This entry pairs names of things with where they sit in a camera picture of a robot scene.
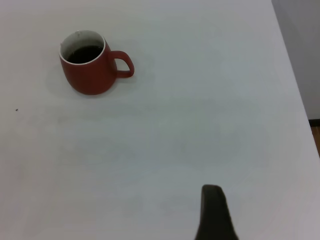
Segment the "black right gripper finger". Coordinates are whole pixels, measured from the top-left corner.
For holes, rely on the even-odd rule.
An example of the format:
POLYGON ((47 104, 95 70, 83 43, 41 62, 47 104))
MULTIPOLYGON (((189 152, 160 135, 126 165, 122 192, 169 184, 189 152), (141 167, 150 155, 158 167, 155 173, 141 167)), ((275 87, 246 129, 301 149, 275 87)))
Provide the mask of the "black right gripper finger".
POLYGON ((201 189, 200 221, 196 240, 237 240, 226 196, 218 185, 201 189))

